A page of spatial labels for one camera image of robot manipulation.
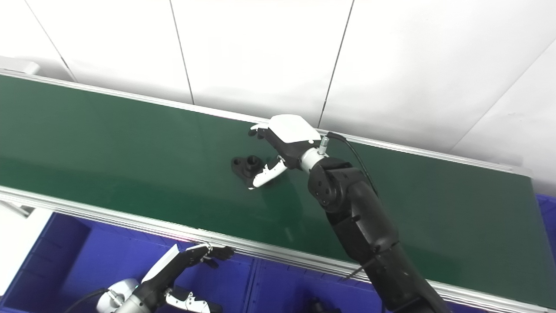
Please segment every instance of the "blue storage bin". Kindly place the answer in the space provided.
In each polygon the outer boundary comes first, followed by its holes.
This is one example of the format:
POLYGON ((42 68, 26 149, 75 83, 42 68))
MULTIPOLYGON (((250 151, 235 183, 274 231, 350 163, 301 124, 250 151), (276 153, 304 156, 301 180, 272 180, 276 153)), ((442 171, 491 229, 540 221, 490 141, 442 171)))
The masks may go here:
MULTIPOLYGON (((0 300, 3 313, 61 313, 83 295, 125 278, 143 278, 175 243, 192 243, 52 214, 12 284, 0 300)), ((318 297, 343 313, 380 312, 371 284, 236 254, 213 270, 187 268, 176 284, 222 305, 225 313, 305 313, 318 297)), ((75 312, 96 312, 97 298, 75 312)), ((454 313, 483 310, 449 304, 454 313)), ((171 306, 157 313, 183 312, 171 306)))
POLYGON ((537 201, 539 202, 540 213, 543 216, 544 226, 547 230, 552 256, 556 260, 556 198, 537 194, 537 201))
MULTIPOLYGON (((60 313, 83 295, 126 278, 141 281, 175 243, 191 243, 126 228, 53 214, 0 300, 0 312, 60 313)), ((196 296, 218 303, 226 313, 244 312, 255 260, 243 255, 187 268, 176 280, 196 296)), ((98 297, 75 312, 96 312, 98 297)), ((157 312, 183 312, 164 306, 157 312)))
MULTIPOLYGON (((339 308, 342 313, 379 313, 382 306, 369 283, 341 281, 339 276, 261 260, 247 313, 305 313, 315 297, 327 309, 339 308)), ((454 313, 485 312, 462 305, 449 306, 454 313)))

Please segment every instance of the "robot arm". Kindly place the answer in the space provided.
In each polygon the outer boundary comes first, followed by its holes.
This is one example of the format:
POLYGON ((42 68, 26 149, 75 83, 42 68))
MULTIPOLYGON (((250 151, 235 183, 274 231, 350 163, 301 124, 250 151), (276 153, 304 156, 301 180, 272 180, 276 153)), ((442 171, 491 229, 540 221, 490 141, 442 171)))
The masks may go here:
POLYGON ((263 185, 286 168, 307 172, 309 192, 325 210, 347 255, 361 265, 389 311, 450 312, 405 255, 398 231, 363 173, 326 154, 327 137, 321 139, 296 115, 274 116, 268 126, 255 125, 249 134, 266 139, 278 152, 278 161, 264 167, 256 166, 260 160, 254 156, 232 161, 232 169, 249 189, 263 185))

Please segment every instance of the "black mechanical part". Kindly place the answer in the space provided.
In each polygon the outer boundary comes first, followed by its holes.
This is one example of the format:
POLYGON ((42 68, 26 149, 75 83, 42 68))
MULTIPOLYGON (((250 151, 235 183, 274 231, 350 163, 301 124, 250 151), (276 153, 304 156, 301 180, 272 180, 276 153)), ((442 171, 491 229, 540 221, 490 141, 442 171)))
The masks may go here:
POLYGON ((326 211, 347 255, 363 267, 389 311, 450 312, 405 255, 398 230, 360 170, 325 158, 312 168, 308 189, 326 211))
POLYGON ((244 181, 248 187, 253 187, 253 179, 257 174, 262 173, 265 166, 262 160, 254 155, 247 158, 235 157, 231 162, 232 171, 244 181))
POLYGON ((319 298, 313 298, 309 305, 309 313, 342 313, 342 311, 337 308, 327 310, 319 298))

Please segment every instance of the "black object in bin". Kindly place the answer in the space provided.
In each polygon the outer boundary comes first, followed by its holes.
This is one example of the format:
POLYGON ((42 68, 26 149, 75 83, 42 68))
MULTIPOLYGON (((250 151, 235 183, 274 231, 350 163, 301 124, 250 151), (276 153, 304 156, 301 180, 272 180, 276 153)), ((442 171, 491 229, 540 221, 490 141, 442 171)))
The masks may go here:
POLYGON ((342 313, 338 308, 327 310, 319 298, 313 298, 309 306, 309 313, 342 313))

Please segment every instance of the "black plastic part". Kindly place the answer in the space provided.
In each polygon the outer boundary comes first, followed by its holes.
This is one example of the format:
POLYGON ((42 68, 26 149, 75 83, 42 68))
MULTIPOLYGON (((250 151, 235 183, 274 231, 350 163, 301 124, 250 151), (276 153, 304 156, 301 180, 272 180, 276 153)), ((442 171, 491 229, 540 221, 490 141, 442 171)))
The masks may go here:
POLYGON ((325 158, 311 169, 307 187, 326 211, 347 255, 362 265, 389 311, 450 312, 403 252, 397 229, 360 170, 325 158))
POLYGON ((342 313, 342 311, 340 309, 327 310, 319 298, 314 298, 311 300, 309 313, 342 313))
POLYGON ((247 158, 235 157, 231 162, 232 171, 236 174, 248 187, 253 187, 253 179, 257 174, 262 173, 265 166, 262 160, 254 155, 247 158))

